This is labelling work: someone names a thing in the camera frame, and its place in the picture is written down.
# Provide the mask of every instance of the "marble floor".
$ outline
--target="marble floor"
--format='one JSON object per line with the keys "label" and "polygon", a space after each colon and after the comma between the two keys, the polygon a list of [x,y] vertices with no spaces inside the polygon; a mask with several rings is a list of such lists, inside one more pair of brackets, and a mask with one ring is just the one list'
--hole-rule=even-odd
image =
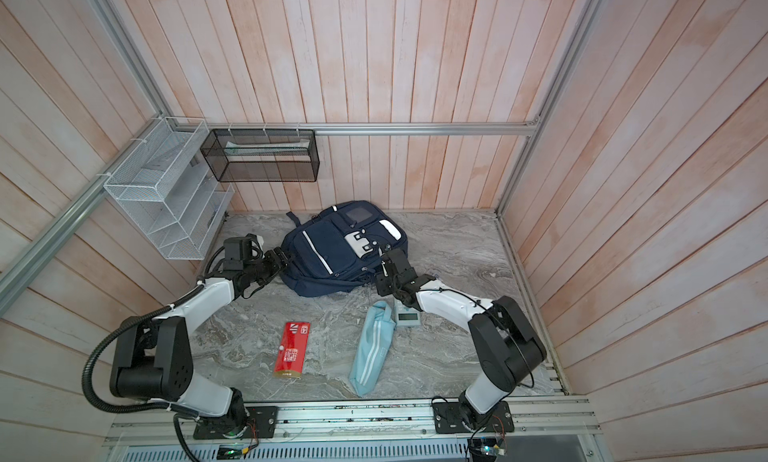
{"label": "marble floor", "polygon": [[[493,214],[396,212],[391,217],[408,234],[409,260],[417,271],[469,294],[518,298]],[[264,237],[265,248],[272,248],[293,227],[284,215],[234,215],[225,221],[216,245],[226,237],[255,233]],[[192,333],[195,369],[239,388],[249,401],[358,398],[347,377],[368,307],[380,299],[374,287],[299,297],[278,278],[252,298],[219,310]],[[391,296],[384,299],[394,302]],[[288,321],[312,323],[300,379],[272,376]],[[468,333],[426,313],[421,327],[395,331],[376,388],[366,398],[456,397],[479,371]],[[518,387],[513,395],[555,393],[543,367],[534,376],[535,389]]]}

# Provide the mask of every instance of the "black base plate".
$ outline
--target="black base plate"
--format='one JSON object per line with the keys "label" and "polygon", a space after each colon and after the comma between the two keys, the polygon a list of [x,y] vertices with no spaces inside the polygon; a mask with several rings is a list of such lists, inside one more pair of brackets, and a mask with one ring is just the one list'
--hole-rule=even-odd
{"label": "black base plate", "polygon": [[[438,434],[463,434],[467,432],[458,407],[459,402],[435,402],[432,404],[432,411],[435,414],[435,431]],[[507,434],[514,432],[514,424],[512,417],[508,417],[509,414],[509,404],[504,401],[499,402],[490,415],[484,416],[484,419],[489,418],[489,422],[485,429],[480,430],[479,433],[495,431],[501,434],[502,429]]]}
{"label": "black base plate", "polygon": [[[261,439],[271,439],[275,436],[275,421],[277,420],[277,407],[274,405],[259,406],[248,408],[249,423],[256,423],[256,435]],[[249,428],[245,429],[241,439],[250,439],[253,437]],[[212,440],[225,438],[221,432],[217,430],[211,430],[206,425],[205,420],[202,420],[194,429],[192,438],[195,440]]]}

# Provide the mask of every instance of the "navy blue backpack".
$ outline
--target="navy blue backpack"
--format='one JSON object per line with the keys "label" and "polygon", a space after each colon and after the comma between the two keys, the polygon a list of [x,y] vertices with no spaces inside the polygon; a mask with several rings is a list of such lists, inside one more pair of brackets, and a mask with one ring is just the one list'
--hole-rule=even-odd
{"label": "navy blue backpack", "polygon": [[283,282],[302,297],[349,292],[373,284],[382,270],[381,254],[394,248],[408,253],[408,237],[378,207],[367,201],[348,201],[314,215],[283,239],[290,254]]}

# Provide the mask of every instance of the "wooden wall panel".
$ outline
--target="wooden wall panel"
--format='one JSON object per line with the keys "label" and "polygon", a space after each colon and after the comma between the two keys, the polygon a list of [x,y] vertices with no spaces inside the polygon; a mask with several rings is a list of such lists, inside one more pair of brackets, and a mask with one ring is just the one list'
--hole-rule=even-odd
{"label": "wooden wall panel", "polygon": [[504,223],[616,460],[763,460],[768,0],[635,2],[604,6]]}
{"label": "wooden wall panel", "polygon": [[[154,115],[88,0],[0,0],[0,270]],[[91,457],[113,416],[82,395],[87,354],[192,283],[191,265],[165,261],[104,201],[0,321],[5,458]],[[94,386],[118,402],[107,389],[113,352]],[[31,450],[41,435],[54,451]]]}
{"label": "wooden wall panel", "polygon": [[[112,1],[173,115],[290,123],[531,119],[587,0]],[[520,141],[322,138],[316,183],[238,184],[232,208],[491,208]]]}

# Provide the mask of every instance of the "red card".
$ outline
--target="red card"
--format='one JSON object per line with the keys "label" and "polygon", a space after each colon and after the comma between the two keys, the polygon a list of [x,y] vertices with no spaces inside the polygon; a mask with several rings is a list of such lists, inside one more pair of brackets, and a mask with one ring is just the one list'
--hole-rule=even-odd
{"label": "red card", "polygon": [[288,322],[283,330],[283,341],[277,352],[275,377],[299,378],[304,368],[306,339],[310,336],[309,322]]}

